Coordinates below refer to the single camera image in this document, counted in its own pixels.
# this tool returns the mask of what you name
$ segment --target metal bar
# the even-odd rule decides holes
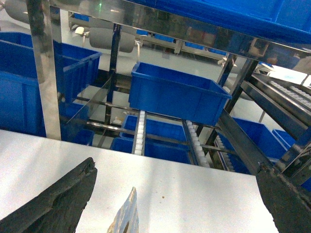
[[[146,120],[147,113],[145,111],[140,111],[137,117],[132,154],[145,155]]]
[[[189,128],[187,126],[187,123],[185,120],[183,120],[182,123],[183,123],[184,131],[185,131],[186,139],[187,139],[188,144],[189,144],[191,160],[192,160],[194,165],[199,165],[198,156],[195,152],[195,148],[194,148],[194,145],[192,143],[191,134],[190,134]]]
[[[104,130],[109,130],[109,131],[114,131],[114,132],[119,132],[119,133],[126,133],[126,134],[130,134],[130,135],[135,135],[135,131],[133,131],[133,130],[127,130],[127,129],[112,126],[112,125],[105,125],[103,123],[99,123],[98,121],[89,120],[86,123],[86,125],[94,127],[94,128],[98,128],[98,129],[104,129]],[[146,137],[150,138],[150,139],[154,139],[154,140],[164,141],[164,142],[171,142],[171,143],[176,143],[176,144],[180,144],[180,145],[188,145],[188,143],[184,142],[184,141],[178,141],[178,140],[175,140],[172,138],[167,138],[167,137],[160,137],[160,136],[153,135],[150,133],[147,133]]]
[[[273,99],[265,95],[249,82],[243,82],[241,87],[273,120],[275,120],[293,138],[298,139],[308,128],[286,109],[281,107]]]
[[[229,140],[251,174],[257,175],[259,166],[262,163],[272,166],[270,160],[247,136],[227,111],[223,110],[218,124],[222,129],[222,134]]]
[[[252,76],[254,70],[256,69],[258,65],[258,61],[250,60],[247,59],[243,68],[241,71],[238,73],[237,79],[232,87],[232,90],[230,91],[230,94],[232,95],[232,99],[229,100],[229,102],[225,106],[225,110],[230,113],[238,101],[241,93],[242,93],[242,88],[241,84],[244,80],[249,80],[250,77]]]
[[[110,103],[112,103],[113,92],[116,89],[117,59],[118,59],[120,39],[121,39],[121,25],[120,24],[114,24],[113,25],[113,35],[112,35],[112,45],[111,45],[111,55],[110,55],[110,66],[109,66],[109,76],[111,77],[111,84],[110,84],[109,92],[107,95],[107,102],[110,102]],[[105,123],[110,124],[111,108],[106,107],[105,111],[106,111]]]
[[[227,149],[223,149],[223,148],[219,148],[219,147],[214,147],[214,146],[201,145],[201,147],[209,149],[209,150],[213,150],[213,151],[221,151],[221,152],[229,153],[229,154],[237,154],[233,150],[227,150]]]
[[[263,120],[263,117],[265,114],[266,114],[266,112],[262,111],[261,116],[260,116],[259,121],[258,121],[259,123],[262,123],[262,120]]]
[[[90,101],[90,99],[83,98],[83,97],[77,97],[77,100]],[[129,112],[139,112],[139,109],[136,109],[136,108],[123,107],[123,106],[115,105],[115,104],[108,103],[108,102],[102,102],[102,101],[95,101],[94,100],[94,102],[97,103],[97,104],[100,104],[100,105],[105,105],[105,106],[111,107],[111,108],[123,109],[123,110],[129,111]],[[155,116],[155,117],[161,117],[161,118],[168,119],[168,120],[179,121],[179,122],[182,121],[182,119],[180,119],[180,118],[176,118],[176,117],[173,117],[173,116],[162,115],[162,114],[158,114],[158,113],[150,113],[150,112],[148,112],[148,115]],[[202,125],[202,126],[203,127],[207,127],[207,128],[221,130],[217,126],[211,126],[211,125]]]
[[[286,109],[293,116],[299,119],[306,125],[311,125],[311,112],[303,108],[300,104],[293,101],[291,98],[277,91],[273,85],[267,85],[264,81],[253,76],[249,79],[249,82],[258,88],[265,95],[273,99],[278,105]]]
[[[56,18],[51,18],[52,10],[50,11],[50,4],[45,0],[27,0],[26,3],[46,135],[47,138],[61,140],[56,87],[56,75],[60,75],[60,72],[55,70],[53,49],[53,36],[57,40],[61,38],[60,18],[57,18],[59,14],[53,16]]]
[[[90,118],[99,106],[99,102],[103,101],[108,94],[111,79],[109,79],[71,119],[65,124],[67,129],[67,141],[72,141],[77,133],[85,126],[87,119]]]
[[[275,164],[281,172],[298,184],[304,183],[311,176],[311,127],[292,145]]]
[[[227,78],[228,78],[229,74],[231,73],[231,70],[233,68],[233,65],[234,65],[236,59],[237,59],[237,56],[234,54],[229,54],[229,56],[227,57],[225,65],[224,65],[222,71],[220,72],[219,78],[217,80],[217,83],[220,86],[224,86],[225,82],[227,81]]]
[[[270,38],[270,40],[274,42],[269,42],[268,40],[129,1],[92,0],[87,3],[86,5],[85,0],[73,0],[70,4],[63,0],[50,0],[51,5],[66,11],[78,12],[83,15],[101,18],[117,24],[171,36],[176,39],[189,41],[198,45],[215,48],[266,63],[271,63],[271,58],[274,54],[277,54],[277,59],[274,60],[275,65],[289,69],[292,69],[293,65],[283,61],[291,58],[294,60],[294,56],[297,56],[297,54],[299,54],[301,58],[310,56],[310,53],[303,49],[310,49],[308,42],[303,44],[301,41],[290,41],[290,44],[282,45],[285,44],[284,35],[274,32],[271,32]],[[232,24],[235,24],[235,28],[239,28],[238,22],[232,21]],[[304,72],[305,67],[297,66],[295,70]]]

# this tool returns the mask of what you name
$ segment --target blue bin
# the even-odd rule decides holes
[[[289,149],[295,143],[293,139],[287,132],[282,130],[272,130],[272,133],[280,140],[280,142]]]
[[[208,51],[216,53],[216,54],[220,54],[220,55],[223,55],[223,56],[227,55],[225,52],[220,51],[220,50],[216,50],[216,49],[208,49]]]
[[[215,125],[228,99],[209,79],[146,63],[137,63],[132,71],[132,108]]]
[[[117,137],[113,139],[110,149],[125,153],[132,153],[132,147],[133,139]],[[145,143],[145,156],[190,164],[187,151],[175,147],[164,146],[157,143]]]
[[[173,42],[174,41],[174,38],[171,38],[171,37],[168,37],[168,36],[164,36],[164,35],[159,35],[159,34],[155,34],[155,39],[164,40],[164,41],[167,41],[167,42]]]
[[[276,161],[286,152],[286,148],[264,124],[239,118],[234,118],[234,120],[268,158]],[[224,136],[219,134],[219,137],[227,149],[234,150],[233,146]],[[229,154],[229,158],[236,172],[250,174],[245,164],[238,156]]]
[[[309,44],[311,38],[309,0],[130,1],[278,42]]]
[[[122,128],[127,130],[135,130],[137,123],[137,116],[127,115]],[[178,141],[186,142],[186,136],[184,128],[181,125],[170,124],[162,121],[147,119],[146,121],[146,133],[153,134],[160,137],[166,137],[170,139],[175,139]],[[134,138],[133,135],[127,133],[120,133],[120,137]],[[151,138],[146,138],[146,142],[154,142],[159,144],[164,144],[172,147],[179,147],[188,150],[188,146],[180,145],[171,142],[164,142],[160,140],[155,140]]]
[[[186,42],[185,45],[188,47],[198,49],[198,50],[204,50],[204,46],[202,46],[202,45],[197,45],[197,44],[190,43],[190,42]]]
[[[33,44],[30,35],[24,33],[0,33],[1,45],[5,42],[11,42],[11,45],[19,46],[18,49],[22,50],[21,55],[29,57],[29,65],[33,66],[33,51],[27,51],[23,54],[26,47],[32,50]],[[81,91],[97,78],[101,53],[68,44],[62,44],[62,53],[63,57],[68,59],[63,61],[64,83],[57,80],[57,88],[58,91],[65,93],[66,102],[71,103]]]
[[[81,14],[74,13],[74,14],[73,14],[73,17],[76,18],[76,19],[80,19],[80,20],[89,22],[89,17],[88,17],[88,16],[85,16],[85,15],[81,15]]]
[[[92,146],[95,132],[92,130],[81,130],[72,141],[73,143]]]
[[[136,31],[136,34],[138,34],[138,35],[148,35],[149,33],[147,32],[147,31],[144,31],[144,30],[137,30]]]
[[[0,57],[0,127],[37,134],[43,116],[33,50],[0,41]],[[69,84],[75,78],[69,66],[75,62],[64,58],[64,75]]]

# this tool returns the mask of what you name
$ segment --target white countertop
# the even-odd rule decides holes
[[[254,176],[0,130],[0,219],[86,158],[98,169],[78,233],[104,233],[133,186],[141,233],[277,233]]]

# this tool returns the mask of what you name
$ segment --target white floor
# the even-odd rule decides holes
[[[62,19],[62,41],[63,43],[74,44],[77,46],[82,46],[82,37],[76,35],[74,32],[69,30],[68,27],[68,14],[65,11],[61,11]],[[2,31],[18,31],[24,33],[30,33],[29,25],[16,21],[10,18],[5,10],[0,12],[0,27]],[[98,50],[103,53],[100,59],[99,69],[109,70],[109,60],[110,51],[92,48],[89,44],[88,39],[86,39],[85,47],[92,50]],[[206,77],[212,80],[217,80],[218,76],[222,70],[221,66],[215,65],[214,63],[206,63],[201,61],[196,61],[194,59],[189,59],[182,57],[180,55],[164,54],[164,52],[158,50],[152,50],[149,48],[142,48],[140,52],[140,60],[146,63],[155,64],[162,67],[167,67],[182,72]],[[117,73],[130,75],[131,70],[137,60],[137,47],[133,49],[131,53],[120,52],[118,56],[117,63]],[[241,64],[238,63],[238,67],[235,70],[239,70]],[[97,88],[89,87],[84,91],[84,97],[92,97],[96,92]],[[129,106],[128,95],[123,93],[115,93],[114,103],[123,106]],[[104,106],[98,108],[92,119],[103,120],[105,113]],[[233,117],[245,118],[248,120],[258,122],[261,116],[262,110],[253,101],[239,99],[235,108],[233,109],[231,115]],[[123,120],[125,113],[123,110],[113,109],[112,119],[118,118]],[[276,124],[268,115],[265,115],[262,121],[270,130],[281,129],[278,124]],[[200,136],[200,140],[204,141],[206,139],[207,129],[204,129]],[[94,145],[97,145],[101,135],[96,135],[93,141]],[[107,139],[103,147],[108,148],[111,139]]]

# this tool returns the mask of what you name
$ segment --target metal rail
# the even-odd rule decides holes
[[[257,175],[262,163],[272,166],[270,160],[225,110],[223,110],[218,124],[222,129],[222,134],[229,140],[251,174]]]

